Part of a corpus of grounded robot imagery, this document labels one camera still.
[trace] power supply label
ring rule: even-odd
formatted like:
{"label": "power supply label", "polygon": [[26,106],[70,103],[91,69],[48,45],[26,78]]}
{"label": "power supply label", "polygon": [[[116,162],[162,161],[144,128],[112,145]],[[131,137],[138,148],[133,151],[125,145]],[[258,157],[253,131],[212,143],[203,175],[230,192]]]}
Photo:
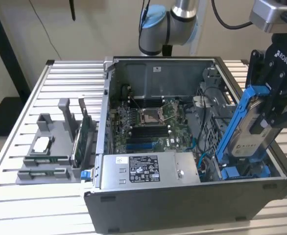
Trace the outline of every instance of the power supply label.
{"label": "power supply label", "polygon": [[132,183],[160,181],[158,157],[129,157],[129,181]]}

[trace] aluminum extrusion table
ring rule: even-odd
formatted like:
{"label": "aluminum extrusion table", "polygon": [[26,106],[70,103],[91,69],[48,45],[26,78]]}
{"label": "aluminum extrusion table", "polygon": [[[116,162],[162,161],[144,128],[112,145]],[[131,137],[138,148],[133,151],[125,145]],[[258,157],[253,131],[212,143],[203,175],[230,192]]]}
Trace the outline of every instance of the aluminum extrusion table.
{"label": "aluminum extrusion table", "polygon": [[[224,62],[243,89],[247,65],[241,61]],[[88,113],[98,121],[103,83],[102,61],[56,61],[45,66],[0,152],[0,234],[95,234],[80,197],[80,184],[19,186],[15,180],[37,131],[38,115],[50,113],[53,120],[62,120],[57,104],[59,98],[68,97],[71,112],[81,120],[77,97],[84,95]],[[287,155],[287,129],[276,141]],[[287,197],[270,202],[251,221],[132,234],[287,235]]]}

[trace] blue latch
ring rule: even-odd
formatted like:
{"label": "blue latch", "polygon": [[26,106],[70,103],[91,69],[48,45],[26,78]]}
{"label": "blue latch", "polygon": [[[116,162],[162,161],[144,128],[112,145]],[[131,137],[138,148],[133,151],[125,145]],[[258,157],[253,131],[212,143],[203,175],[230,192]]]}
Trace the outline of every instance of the blue latch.
{"label": "blue latch", "polygon": [[83,170],[80,173],[80,179],[81,180],[90,180],[91,179],[91,173],[87,170]]}

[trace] motherboard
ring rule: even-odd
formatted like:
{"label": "motherboard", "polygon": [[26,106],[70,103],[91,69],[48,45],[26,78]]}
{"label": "motherboard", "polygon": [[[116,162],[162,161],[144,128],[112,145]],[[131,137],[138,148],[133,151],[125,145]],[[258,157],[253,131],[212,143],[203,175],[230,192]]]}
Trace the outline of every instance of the motherboard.
{"label": "motherboard", "polygon": [[175,98],[128,97],[111,110],[114,153],[192,151],[193,141],[184,114]]}

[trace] robotiq logo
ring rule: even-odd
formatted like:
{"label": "robotiq logo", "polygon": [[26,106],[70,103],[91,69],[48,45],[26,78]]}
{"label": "robotiq logo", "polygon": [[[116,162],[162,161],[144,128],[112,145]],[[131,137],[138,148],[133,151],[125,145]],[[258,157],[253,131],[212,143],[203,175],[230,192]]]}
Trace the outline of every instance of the robotiq logo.
{"label": "robotiq logo", "polygon": [[274,55],[274,57],[280,58],[281,60],[283,60],[287,64],[287,57],[283,53],[281,53],[280,50],[277,51],[277,53]]}

